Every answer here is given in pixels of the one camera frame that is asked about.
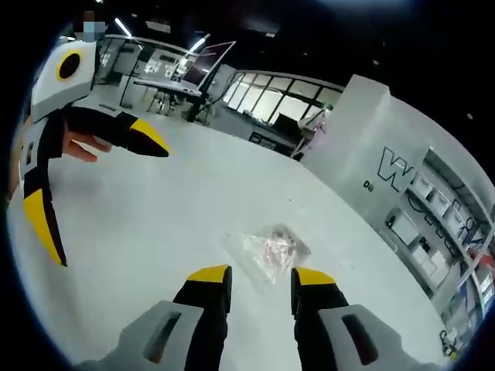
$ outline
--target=human hand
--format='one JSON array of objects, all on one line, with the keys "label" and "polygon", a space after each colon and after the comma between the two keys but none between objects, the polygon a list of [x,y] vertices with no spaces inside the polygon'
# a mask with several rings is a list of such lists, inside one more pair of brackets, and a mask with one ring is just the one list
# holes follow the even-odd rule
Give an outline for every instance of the human hand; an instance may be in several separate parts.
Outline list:
[{"label": "human hand", "polygon": [[63,133],[63,147],[62,153],[66,153],[70,156],[78,158],[84,162],[96,162],[98,157],[93,155],[91,152],[84,149],[77,142],[90,145],[103,152],[109,152],[111,150],[110,145],[103,145],[98,142],[93,135],[76,133],[75,131],[70,131],[65,123],[65,132]]}]

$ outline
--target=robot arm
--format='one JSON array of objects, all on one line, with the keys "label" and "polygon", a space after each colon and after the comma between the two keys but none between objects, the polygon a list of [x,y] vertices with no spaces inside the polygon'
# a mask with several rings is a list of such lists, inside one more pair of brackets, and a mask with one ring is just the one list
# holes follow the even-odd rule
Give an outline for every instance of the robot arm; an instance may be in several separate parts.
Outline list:
[{"label": "robot arm", "polygon": [[115,350],[78,371],[218,371],[227,337],[232,267],[191,274],[173,301],[160,301],[119,336]]},{"label": "robot arm", "polygon": [[32,90],[32,127],[22,147],[20,175],[26,215],[49,255],[67,266],[52,206],[48,161],[62,155],[65,127],[91,134],[140,155],[167,157],[169,148],[148,122],[84,99],[93,87],[97,44],[55,48]]},{"label": "robot arm", "polygon": [[402,348],[401,336],[362,305],[349,305],[330,276],[292,269],[292,315],[303,371],[440,371]]}]

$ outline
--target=plastic bag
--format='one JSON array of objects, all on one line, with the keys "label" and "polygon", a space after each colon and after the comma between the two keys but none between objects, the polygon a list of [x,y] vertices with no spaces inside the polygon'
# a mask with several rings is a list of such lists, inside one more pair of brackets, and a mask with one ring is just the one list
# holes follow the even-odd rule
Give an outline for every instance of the plastic bag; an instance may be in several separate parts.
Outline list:
[{"label": "plastic bag", "polygon": [[287,226],[276,224],[255,235],[226,234],[224,248],[257,288],[267,288],[302,265],[310,249]]}]

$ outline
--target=cable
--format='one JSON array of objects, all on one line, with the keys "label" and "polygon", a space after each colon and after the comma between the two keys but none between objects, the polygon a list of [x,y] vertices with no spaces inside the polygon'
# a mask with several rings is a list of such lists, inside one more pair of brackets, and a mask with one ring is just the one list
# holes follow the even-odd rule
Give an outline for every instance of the cable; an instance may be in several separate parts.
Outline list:
[{"label": "cable", "polygon": [[222,99],[222,98],[224,97],[225,93],[226,93],[226,92],[228,92],[228,90],[230,89],[230,87],[234,84],[234,82],[235,82],[234,77],[235,77],[235,75],[236,75],[236,74],[237,74],[237,71],[233,72],[233,73],[229,76],[229,78],[227,79],[227,83],[225,84],[225,88],[224,88],[224,91],[222,92],[222,94],[221,94],[221,95],[220,95],[220,96],[219,96],[216,100],[212,101],[212,102],[211,102],[211,103],[209,103],[209,104],[205,104],[204,106],[202,106],[202,107],[200,108],[200,110],[196,113],[196,116],[197,116],[198,114],[200,114],[200,112],[201,112],[201,111],[205,110],[205,109],[206,109],[206,108],[208,108],[208,107],[213,106],[216,102],[218,102],[220,99]]}]

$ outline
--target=window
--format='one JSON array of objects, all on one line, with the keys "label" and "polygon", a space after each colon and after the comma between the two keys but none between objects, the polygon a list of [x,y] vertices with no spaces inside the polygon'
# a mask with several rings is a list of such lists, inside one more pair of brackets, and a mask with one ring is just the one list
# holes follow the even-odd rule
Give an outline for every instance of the window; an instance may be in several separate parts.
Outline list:
[{"label": "window", "polygon": [[291,83],[291,79],[285,77],[274,77],[270,82],[270,87],[276,90],[287,90],[288,85]]},{"label": "window", "polygon": [[242,78],[243,83],[250,84],[253,82],[254,78],[256,77],[256,73],[246,73],[244,77]]},{"label": "window", "polygon": [[309,109],[308,109],[308,112],[306,112],[306,114],[304,115],[304,117],[311,117],[313,116],[314,114],[320,112],[322,109],[320,107],[317,107],[317,106],[311,106]]},{"label": "window", "polygon": [[312,83],[306,83],[304,81],[296,80],[290,88],[290,92],[303,97],[313,99],[318,91],[319,87]]},{"label": "window", "polygon": [[327,89],[326,87],[324,87],[322,91],[319,93],[316,100],[323,104],[332,104],[332,106],[335,106],[339,101],[340,95],[341,93],[339,91]]},{"label": "window", "polygon": [[308,106],[309,105],[302,100],[285,96],[278,106],[277,110],[271,117],[270,123],[274,124],[277,121],[277,117],[279,114],[284,114],[285,116],[288,116],[293,120],[299,121],[301,120],[301,117],[303,116]]},{"label": "window", "polygon": [[245,83],[244,81],[241,81],[239,83],[239,86],[235,90],[234,95],[232,96],[232,99],[230,99],[229,102],[229,107],[237,110],[237,106],[241,102],[241,99],[243,98],[244,94],[249,88],[249,83]]},{"label": "window", "polygon": [[244,97],[244,100],[239,106],[238,109],[239,112],[242,113],[244,111],[250,111],[252,113],[256,101],[260,97],[261,93],[263,93],[263,89],[265,88],[269,80],[270,80],[269,76],[265,76],[265,75],[256,76],[253,84],[251,85],[251,88],[246,94],[246,97]]},{"label": "window", "polygon": [[225,93],[224,96],[224,102],[228,103],[229,100],[232,98],[232,94],[234,94],[234,91],[237,89],[237,86],[239,85],[241,81],[242,73],[238,73],[237,76],[234,78],[234,82],[232,85],[230,85],[229,90]]},{"label": "window", "polygon": [[259,120],[268,122],[268,119],[270,118],[270,115],[275,107],[277,107],[280,98],[282,98],[282,93],[279,91],[269,89],[265,90],[253,110],[253,116]]}]

